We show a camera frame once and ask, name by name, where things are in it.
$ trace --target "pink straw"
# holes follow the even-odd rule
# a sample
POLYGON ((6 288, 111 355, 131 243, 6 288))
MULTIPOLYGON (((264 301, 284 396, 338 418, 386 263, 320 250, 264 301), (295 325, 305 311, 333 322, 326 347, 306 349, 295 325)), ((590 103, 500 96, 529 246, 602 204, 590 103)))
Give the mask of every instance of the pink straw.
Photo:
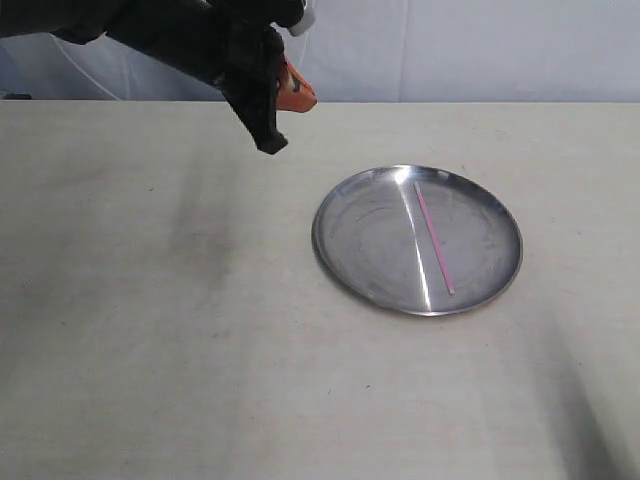
POLYGON ((427 228, 429 229, 429 235, 431 235, 431 242, 433 243, 433 248, 436 251, 436 256, 438 257, 438 263, 440 264, 440 270, 442 270, 442 276, 444 277, 444 282, 447 284, 447 289, 449 293, 453 295, 455 293, 455 289, 453 288, 453 278, 451 278, 451 274, 449 273, 449 269, 447 268, 447 262, 444 259, 444 252, 442 251, 442 245, 440 244, 440 240, 438 239, 438 234, 436 233, 436 227, 433 224, 433 220, 431 219, 431 215, 429 214, 429 209, 427 208, 427 202, 422 195, 422 190, 420 190, 420 185, 418 182, 415 182, 413 186, 416 189, 416 195, 418 195, 418 201, 420 202, 420 208, 422 209, 422 214, 424 215, 424 219, 427 222, 427 228))

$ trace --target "white wall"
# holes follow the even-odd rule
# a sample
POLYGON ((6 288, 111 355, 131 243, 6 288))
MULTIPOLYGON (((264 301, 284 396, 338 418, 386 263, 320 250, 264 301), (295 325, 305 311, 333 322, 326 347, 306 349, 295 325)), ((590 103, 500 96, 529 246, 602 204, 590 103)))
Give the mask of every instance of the white wall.
MULTIPOLYGON (((324 101, 640 100, 640 1, 314 5, 318 23, 288 41, 289 54, 324 101)), ((107 39, 90 47, 47 37, 5 44, 36 96, 215 98, 107 39)))

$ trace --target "robotic arm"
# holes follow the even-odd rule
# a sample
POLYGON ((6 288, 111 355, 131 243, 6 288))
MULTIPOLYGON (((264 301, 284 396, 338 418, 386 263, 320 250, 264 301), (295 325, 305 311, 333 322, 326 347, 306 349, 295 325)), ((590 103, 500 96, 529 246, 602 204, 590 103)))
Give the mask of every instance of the robotic arm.
POLYGON ((276 112, 317 102, 274 23, 300 35, 313 12, 306 0, 0 0, 0 37, 50 32, 86 44, 106 34, 220 90, 269 154, 288 143, 276 112))

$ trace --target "metal plate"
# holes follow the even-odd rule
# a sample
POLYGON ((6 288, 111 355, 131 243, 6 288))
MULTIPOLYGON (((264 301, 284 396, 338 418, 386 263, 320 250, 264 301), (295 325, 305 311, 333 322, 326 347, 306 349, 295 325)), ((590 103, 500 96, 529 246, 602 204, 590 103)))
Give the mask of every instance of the metal plate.
POLYGON ((493 195, 438 169, 359 173, 313 224, 324 266, 374 304, 414 315, 461 313, 500 295, 522 262, 518 226, 493 195))

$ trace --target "table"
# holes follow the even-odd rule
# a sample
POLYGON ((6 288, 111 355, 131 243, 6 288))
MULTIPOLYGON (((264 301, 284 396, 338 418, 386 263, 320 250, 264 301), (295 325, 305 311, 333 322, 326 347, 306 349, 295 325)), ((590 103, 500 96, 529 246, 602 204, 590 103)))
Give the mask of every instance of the table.
POLYGON ((640 105, 319 105, 280 127, 269 157, 224 104, 0 103, 1 478, 638 463, 640 105), (395 315, 318 267, 323 197, 396 163, 518 220, 523 267, 489 307, 395 315))

